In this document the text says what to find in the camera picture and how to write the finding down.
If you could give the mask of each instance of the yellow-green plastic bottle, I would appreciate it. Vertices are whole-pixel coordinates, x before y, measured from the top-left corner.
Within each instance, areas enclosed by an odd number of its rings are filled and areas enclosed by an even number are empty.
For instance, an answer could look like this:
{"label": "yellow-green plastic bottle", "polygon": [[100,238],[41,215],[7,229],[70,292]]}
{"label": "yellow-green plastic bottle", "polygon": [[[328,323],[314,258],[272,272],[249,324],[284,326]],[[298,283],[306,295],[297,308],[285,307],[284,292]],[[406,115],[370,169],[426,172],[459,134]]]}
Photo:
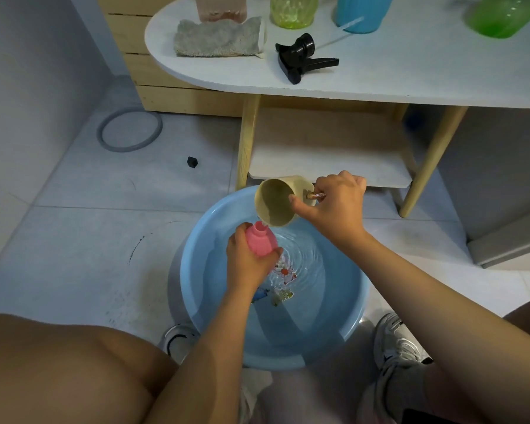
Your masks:
{"label": "yellow-green plastic bottle", "polygon": [[507,38],[530,21],[530,0],[481,0],[467,18],[479,34]]}
{"label": "yellow-green plastic bottle", "polygon": [[271,20],[281,28],[298,29],[314,21],[318,0],[271,0]]}

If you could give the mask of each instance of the blue plastic basin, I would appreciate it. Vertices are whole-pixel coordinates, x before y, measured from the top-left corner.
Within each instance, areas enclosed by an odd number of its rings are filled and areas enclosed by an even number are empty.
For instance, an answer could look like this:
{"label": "blue plastic basin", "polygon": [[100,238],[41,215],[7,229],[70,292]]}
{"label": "blue plastic basin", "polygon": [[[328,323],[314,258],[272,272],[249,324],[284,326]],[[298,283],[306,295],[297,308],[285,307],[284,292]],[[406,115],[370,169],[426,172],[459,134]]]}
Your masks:
{"label": "blue plastic basin", "polygon": [[[256,189],[220,200],[198,221],[185,244],[181,290],[200,332],[210,324],[226,291],[229,236],[240,223],[258,220]],[[295,249],[312,250],[315,263],[297,269],[300,277],[289,284],[294,292],[290,299],[279,303],[271,296],[251,305],[244,364],[263,370],[297,369],[338,348],[353,333],[365,308],[369,280],[309,222],[297,219],[273,231],[295,238]]]}

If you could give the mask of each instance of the black small object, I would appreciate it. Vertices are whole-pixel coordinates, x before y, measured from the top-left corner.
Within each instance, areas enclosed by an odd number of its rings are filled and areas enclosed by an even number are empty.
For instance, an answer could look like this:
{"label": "black small object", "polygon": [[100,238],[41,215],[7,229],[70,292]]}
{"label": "black small object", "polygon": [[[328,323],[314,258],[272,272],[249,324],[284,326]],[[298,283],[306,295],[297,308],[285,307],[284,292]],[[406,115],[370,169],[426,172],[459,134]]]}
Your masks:
{"label": "black small object", "polygon": [[298,37],[292,46],[277,43],[275,49],[279,53],[281,70],[294,85],[300,83],[302,75],[307,71],[339,65],[338,58],[310,59],[314,55],[314,40],[308,33]]}
{"label": "black small object", "polygon": [[188,163],[191,168],[196,168],[196,165],[198,165],[198,160],[197,158],[189,156],[189,158],[186,160],[186,163]]}

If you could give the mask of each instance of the tiled floor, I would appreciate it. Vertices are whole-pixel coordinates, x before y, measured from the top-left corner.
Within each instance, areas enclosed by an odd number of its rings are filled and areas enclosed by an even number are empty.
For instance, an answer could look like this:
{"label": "tiled floor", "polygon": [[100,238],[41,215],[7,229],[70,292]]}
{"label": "tiled floor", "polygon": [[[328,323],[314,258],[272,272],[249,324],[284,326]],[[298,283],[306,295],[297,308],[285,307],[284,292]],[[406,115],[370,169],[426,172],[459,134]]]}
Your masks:
{"label": "tiled floor", "polygon": [[[236,119],[164,115],[145,149],[110,153],[95,138],[113,110],[138,103],[117,81],[83,127],[0,260],[0,312],[55,323],[101,324],[157,342],[187,320],[178,286],[181,247],[212,204],[233,192]],[[107,141],[148,132],[152,120],[127,115]],[[193,170],[186,158],[198,158]],[[365,226],[382,243],[458,292],[503,315],[530,300],[530,272],[471,263],[465,234],[435,174],[408,220],[388,191],[369,191]],[[367,312],[345,347],[311,368],[248,372],[267,421],[352,423],[362,389],[375,377],[374,324],[389,309],[372,287]]]}

